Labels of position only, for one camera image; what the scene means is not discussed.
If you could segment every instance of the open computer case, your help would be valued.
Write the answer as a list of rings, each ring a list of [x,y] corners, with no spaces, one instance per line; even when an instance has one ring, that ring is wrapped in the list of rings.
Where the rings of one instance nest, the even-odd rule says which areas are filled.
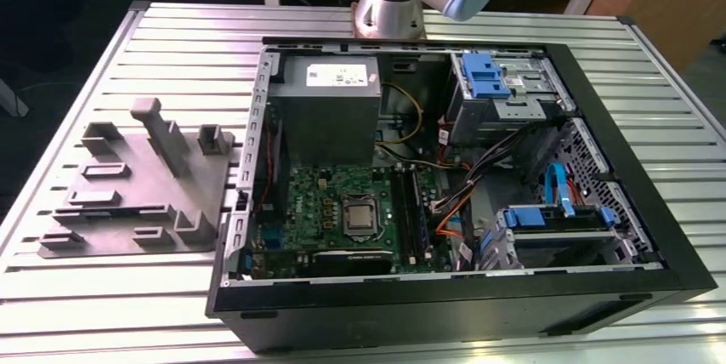
[[[207,311],[252,350],[590,333],[715,287],[567,46],[264,44]]]

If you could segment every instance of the cpu socket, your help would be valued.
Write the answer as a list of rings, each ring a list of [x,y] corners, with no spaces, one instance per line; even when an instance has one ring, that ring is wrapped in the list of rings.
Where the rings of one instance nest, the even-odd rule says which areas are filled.
[[[343,196],[343,233],[356,242],[367,241],[379,232],[377,202],[368,194]]]

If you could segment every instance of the green motherboard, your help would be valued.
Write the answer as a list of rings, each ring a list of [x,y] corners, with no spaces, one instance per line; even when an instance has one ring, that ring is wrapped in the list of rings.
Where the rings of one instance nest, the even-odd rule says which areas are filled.
[[[313,250],[380,250],[393,254],[389,273],[420,273],[444,270],[448,261],[436,258],[436,249],[426,263],[408,264],[402,258],[398,232],[396,204],[391,189],[391,168],[337,166],[331,168],[297,167],[291,170],[287,196],[287,213],[275,252],[259,257],[265,270],[275,270],[268,277],[293,277],[291,264],[300,262],[304,251]],[[435,171],[419,168],[415,173],[420,199],[424,206],[438,198]],[[355,207],[368,204],[369,207]],[[371,215],[356,214],[356,210],[371,209]],[[373,232],[357,235],[357,228]]]

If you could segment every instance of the slotted metal table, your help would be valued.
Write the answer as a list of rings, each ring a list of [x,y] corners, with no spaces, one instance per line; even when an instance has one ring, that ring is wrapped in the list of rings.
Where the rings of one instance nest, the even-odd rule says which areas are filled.
[[[636,26],[610,17],[426,15],[431,39],[566,43],[722,288],[586,336],[305,352],[280,360],[720,362],[726,356],[726,132]],[[0,358],[6,362],[253,360],[204,316],[212,253],[41,259],[37,238],[61,203],[88,122],[141,131],[133,99],[192,130],[241,141],[263,36],[349,37],[333,8],[135,3],[0,229]],[[236,170],[231,170],[233,183]],[[225,197],[227,206],[232,196]]]

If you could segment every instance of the yellow cable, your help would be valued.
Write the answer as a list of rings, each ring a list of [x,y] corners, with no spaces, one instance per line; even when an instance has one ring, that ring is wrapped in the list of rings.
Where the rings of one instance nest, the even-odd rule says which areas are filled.
[[[398,92],[400,92],[403,96],[406,96],[406,98],[408,98],[412,105],[416,106],[416,115],[419,116],[419,120],[416,121],[416,128],[412,130],[412,132],[408,135],[406,135],[400,139],[380,140],[375,142],[377,145],[395,145],[398,143],[403,143],[404,141],[407,141],[419,132],[420,126],[423,125],[423,109],[420,109],[420,105],[419,105],[419,102],[416,102],[416,99],[412,98],[411,94],[406,92],[402,87],[399,87],[393,83],[387,83],[387,82],[381,82],[381,86],[383,85],[392,87]]]

